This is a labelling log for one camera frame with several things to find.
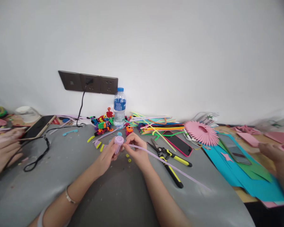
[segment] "wrist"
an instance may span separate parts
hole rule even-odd
[[[95,182],[100,176],[97,175],[97,171],[95,170],[95,168],[93,167],[93,165],[91,165],[90,167],[88,167],[87,170],[85,170],[86,178],[88,179],[88,181],[90,183]]]

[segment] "wall socket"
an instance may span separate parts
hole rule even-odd
[[[85,88],[86,83],[90,82],[90,80],[93,80],[92,83],[87,85],[85,92],[101,93],[100,76],[81,73],[80,78],[83,89]]]
[[[101,93],[115,95],[118,92],[118,78],[100,76]]]
[[[102,93],[114,95],[118,90],[118,78],[90,75],[84,73],[73,73],[67,71],[58,71],[64,88],[66,90],[84,91],[85,92]]]

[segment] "table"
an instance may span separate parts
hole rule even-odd
[[[22,170],[25,164],[35,160],[46,149],[43,139],[24,147],[24,154],[30,156],[28,161],[14,165],[0,175],[0,226],[27,226],[98,157],[99,149],[87,143],[94,133],[91,125],[63,137],[62,134],[68,131],[60,129],[48,136],[50,150],[33,171],[25,173]],[[116,134],[101,141],[108,144]],[[150,141],[153,136],[141,137]],[[157,144],[168,146],[162,139],[158,139]],[[155,153],[150,146],[148,150]],[[174,159],[169,159],[169,163],[205,184],[211,191],[179,173],[184,188],[177,188],[164,166],[150,155],[149,159],[194,226],[254,226],[240,198],[202,150],[193,151],[187,158],[192,168]],[[128,163],[125,153],[121,153],[108,171],[90,187],[69,224],[91,225],[159,226],[142,173],[134,161]]]
[[[218,131],[224,132],[226,134],[231,134],[235,140],[240,144],[240,146],[248,152],[257,162],[259,162],[261,165],[263,165],[271,174],[275,176],[275,165],[273,161],[271,161],[269,158],[264,156],[260,153],[259,148],[254,148],[248,145],[243,139],[241,139],[236,131],[232,130],[231,128],[227,126],[219,126],[215,128]],[[261,143],[272,143],[272,144],[280,144],[276,142],[275,140],[272,140],[264,135],[253,135],[259,142]],[[257,202],[259,201],[257,198],[252,197],[251,195],[247,194],[242,188],[240,187],[233,187],[235,192],[238,194],[240,199],[244,202]]]

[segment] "black smartphone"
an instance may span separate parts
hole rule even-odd
[[[165,131],[162,135],[172,135],[171,131]],[[192,152],[192,147],[189,146],[184,140],[180,139],[177,135],[165,137],[165,139],[185,157],[189,157]]]
[[[245,165],[251,165],[251,162],[247,159],[247,157],[243,154],[240,148],[237,147],[237,145],[232,141],[231,138],[222,134],[219,134],[219,138],[236,162]]]
[[[56,118],[55,115],[41,117],[33,126],[31,126],[20,140],[34,139],[42,135],[45,129]]]

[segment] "plastic bottle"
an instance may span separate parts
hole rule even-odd
[[[211,124],[213,124],[218,120],[219,116],[220,116],[219,113],[206,113],[202,117],[200,117],[197,121],[210,126]]]
[[[118,93],[115,95],[115,101],[114,101],[114,112],[115,112],[114,124],[117,127],[121,127],[124,125],[125,107],[126,107],[126,97],[124,94],[124,88],[118,88]]]

